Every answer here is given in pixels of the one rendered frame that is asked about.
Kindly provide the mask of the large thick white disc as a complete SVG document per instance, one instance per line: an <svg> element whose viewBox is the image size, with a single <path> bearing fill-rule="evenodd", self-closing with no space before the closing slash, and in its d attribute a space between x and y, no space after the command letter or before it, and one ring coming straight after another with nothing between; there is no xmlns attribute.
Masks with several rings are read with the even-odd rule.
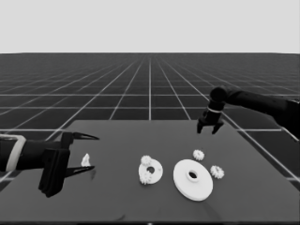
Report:
<svg viewBox="0 0 300 225"><path fill-rule="evenodd" d="M178 191L192 201L204 201L213 191L214 184L209 171L194 160L178 161L172 176Z"/></svg>

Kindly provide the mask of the white round carrier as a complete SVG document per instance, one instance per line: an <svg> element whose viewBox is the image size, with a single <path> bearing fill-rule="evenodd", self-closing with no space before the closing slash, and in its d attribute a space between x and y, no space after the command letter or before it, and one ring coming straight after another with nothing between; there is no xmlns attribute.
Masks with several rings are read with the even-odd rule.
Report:
<svg viewBox="0 0 300 225"><path fill-rule="evenodd" d="M162 165L160 164L159 161L157 161L156 159L152 158L152 161L151 161L150 165L143 166L142 164L140 164L140 166L139 166L139 176L142 173L149 172L148 171L149 167L152 167L154 169L154 172L151 173L152 179L151 179L151 182L149 184L147 184L147 185L153 185L153 184L157 183L161 179L161 177L163 175L163 167L162 167Z"/></svg>

